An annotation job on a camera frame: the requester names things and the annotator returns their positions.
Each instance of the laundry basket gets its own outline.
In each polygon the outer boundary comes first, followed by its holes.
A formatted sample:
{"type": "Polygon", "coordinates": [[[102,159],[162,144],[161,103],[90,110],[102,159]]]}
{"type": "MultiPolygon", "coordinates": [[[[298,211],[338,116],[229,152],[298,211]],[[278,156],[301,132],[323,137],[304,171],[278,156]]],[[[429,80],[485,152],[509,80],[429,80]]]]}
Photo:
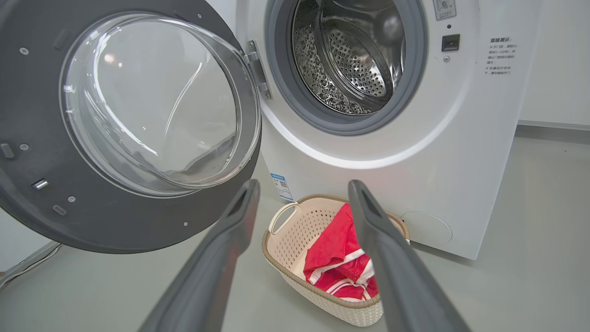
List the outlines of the laundry basket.
{"type": "MultiPolygon", "coordinates": [[[[345,301],[308,284],[292,271],[297,259],[300,258],[298,262],[305,259],[300,256],[306,255],[308,246],[320,236],[347,202],[338,197],[313,195],[283,206],[264,234],[262,251],[266,260],[281,272],[283,279],[299,294],[339,319],[364,327],[375,324],[381,318],[383,306],[380,295],[368,301],[345,301]],[[291,216],[277,230],[273,230],[280,216],[293,207],[295,209],[291,216]]],[[[409,231],[405,223],[390,214],[388,216],[409,241],[409,231]]]]}

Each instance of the white stripe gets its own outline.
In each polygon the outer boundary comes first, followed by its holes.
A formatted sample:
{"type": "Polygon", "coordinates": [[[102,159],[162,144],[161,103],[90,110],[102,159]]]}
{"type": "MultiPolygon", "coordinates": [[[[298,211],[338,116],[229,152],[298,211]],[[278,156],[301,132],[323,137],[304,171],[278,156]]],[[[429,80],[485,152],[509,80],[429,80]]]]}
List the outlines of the white stripe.
{"type": "Polygon", "coordinates": [[[320,279],[320,277],[322,276],[322,273],[331,270],[333,268],[337,268],[340,265],[346,264],[350,261],[354,261],[355,259],[357,259],[358,257],[361,257],[362,255],[364,255],[365,252],[363,251],[363,249],[359,249],[357,251],[353,251],[351,253],[349,253],[348,255],[344,256],[344,261],[342,261],[342,263],[338,263],[338,264],[333,264],[333,265],[328,265],[328,266],[323,266],[321,268],[317,268],[312,272],[312,275],[309,276],[309,282],[312,285],[315,285],[316,282],[320,279]]]}
{"type": "Polygon", "coordinates": [[[349,301],[349,302],[362,302],[363,300],[359,300],[357,298],[354,297],[341,297],[341,299],[345,300],[345,301],[349,301]]]}
{"type": "Polygon", "coordinates": [[[344,286],[352,286],[352,280],[350,280],[348,278],[342,279],[339,282],[333,284],[330,288],[328,288],[326,293],[334,294],[335,292],[337,292],[339,289],[341,289],[344,286]]]}
{"type": "Polygon", "coordinates": [[[358,286],[359,284],[366,282],[367,280],[369,280],[369,278],[371,278],[374,275],[375,275],[375,270],[373,269],[373,261],[369,260],[369,262],[365,266],[365,269],[363,270],[363,273],[360,275],[359,279],[355,282],[355,286],[358,286]]]}

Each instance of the sticker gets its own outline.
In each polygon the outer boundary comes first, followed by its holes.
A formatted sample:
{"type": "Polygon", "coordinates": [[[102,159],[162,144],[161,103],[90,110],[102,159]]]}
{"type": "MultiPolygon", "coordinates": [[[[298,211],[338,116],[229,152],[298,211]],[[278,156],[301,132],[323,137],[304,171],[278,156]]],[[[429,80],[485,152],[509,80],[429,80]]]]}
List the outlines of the sticker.
{"type": "Polygon", "coordinates": [[[434,1],[434,12],[437,14],[437,21],[457,16],[455,0],[432,0],[434,1]]]}
{"type": "Polygon", "coordinates": [[[513,70],[518,45],[512,37],[490,38],[486,54],[486,76],[509,76],[513,70]]]}
{"type": "Polygon", "coordinates": [[[277,187],[278,196],[293,201],[293,196],[287,186],[287,180],[285,180],[285,177],[273,173],[271,173],[270,176],[273,177],[274,185],[277,187]]]}

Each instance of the front-load washing machine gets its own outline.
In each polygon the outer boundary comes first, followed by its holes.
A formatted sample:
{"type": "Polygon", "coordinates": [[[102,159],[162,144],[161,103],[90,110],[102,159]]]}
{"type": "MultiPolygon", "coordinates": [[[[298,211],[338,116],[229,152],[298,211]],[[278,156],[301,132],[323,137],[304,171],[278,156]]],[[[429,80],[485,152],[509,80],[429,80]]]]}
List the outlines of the front-load washing machine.
{"type": "Polygon", "coordinates": [[[412,240],[477,257],[538,1],[210,3],[1,2],[0,205],[70,246],[159,249],[261,149],[281,197],[359,179],[412,240]]]}

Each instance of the washing machine drum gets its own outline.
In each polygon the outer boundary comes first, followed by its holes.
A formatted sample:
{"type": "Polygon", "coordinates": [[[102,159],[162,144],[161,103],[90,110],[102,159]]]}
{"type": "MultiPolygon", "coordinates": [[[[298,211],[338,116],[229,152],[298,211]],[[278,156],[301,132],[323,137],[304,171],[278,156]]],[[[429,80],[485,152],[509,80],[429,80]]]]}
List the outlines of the washing machine drum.
{"type": "Polygon", "coordinates": [[[404,72],[404,28],[391,0],[300,1],[291,42],[306,87],[340,113],[379,111],[404,72]]]}
{"type": "Polygon", "coordinates": [[[42,235],[163,248],[251,177],[257,85],[206,1],[3,2],[0,44],[0,206],[42,235]]]}

